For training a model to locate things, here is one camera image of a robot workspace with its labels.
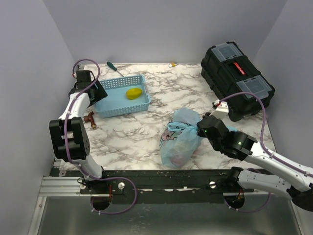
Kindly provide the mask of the light blue plastic bag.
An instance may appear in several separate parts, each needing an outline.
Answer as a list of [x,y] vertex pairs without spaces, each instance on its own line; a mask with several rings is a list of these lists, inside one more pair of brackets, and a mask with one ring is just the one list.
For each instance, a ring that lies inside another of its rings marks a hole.
[[190,161],[202,142],[202,138],[197,135],[199,121],[199,113],[193,110],[181,108],[174,111],[159,139],[160,157],[164,166],[181,168]]

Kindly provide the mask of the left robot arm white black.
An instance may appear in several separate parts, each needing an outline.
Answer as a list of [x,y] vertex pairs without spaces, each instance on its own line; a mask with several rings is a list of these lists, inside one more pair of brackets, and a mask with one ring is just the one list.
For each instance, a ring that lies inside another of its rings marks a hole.
[[75,165],[85,180],[92,181],[97,193],[104,193],[109,186],[103,178],[103,168],[92,159],[90,143],[84,127],[85,110],[107,97],[99,81],[92,81],[94,74],[89,70],[74,73],[76,82],[69,92],[69,102],[63,114],[49,122],[49,131],[54,155],[57,159]]

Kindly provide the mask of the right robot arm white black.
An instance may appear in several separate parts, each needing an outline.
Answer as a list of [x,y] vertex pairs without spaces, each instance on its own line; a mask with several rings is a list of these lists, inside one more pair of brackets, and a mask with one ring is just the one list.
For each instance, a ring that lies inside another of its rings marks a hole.
[[213,115],[197,123],[198,136],[207,138],[215,151],[229,158],[245,161],[270,172],[269,175],[238,170],[225,179],[225,187],[235,192],[253,188],[290,199],[306,211],[313,210],[313,169],[267,149],[244,132],[233,132]]

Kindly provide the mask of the light blue plastic basket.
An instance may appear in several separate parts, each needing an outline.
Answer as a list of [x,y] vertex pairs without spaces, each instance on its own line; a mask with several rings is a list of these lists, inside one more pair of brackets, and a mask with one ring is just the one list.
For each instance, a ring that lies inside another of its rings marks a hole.
[[[143,75],[101,80],[100,84],[108,95],[94,104],[94,110],[100,117],[109,118],[148,110],[151,98]],[[134,100],[128,99],[126,92],[135,88],[141,89],[142,94]]]

